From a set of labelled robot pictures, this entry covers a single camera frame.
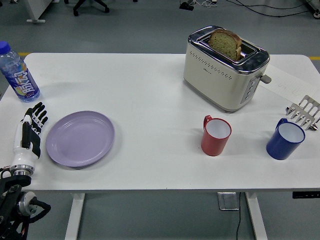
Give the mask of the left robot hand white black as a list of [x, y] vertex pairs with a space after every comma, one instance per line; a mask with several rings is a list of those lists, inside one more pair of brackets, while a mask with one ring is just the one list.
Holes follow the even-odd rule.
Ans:
[[36, 160], [41, 155], [40, 135], [47, 121], [47, 111], [42, 102], [27, 109], [16, 128], [13, 145], [14, 158], [11, 164], [12, 171], [27, 171], [30, 175], [33, 174]]

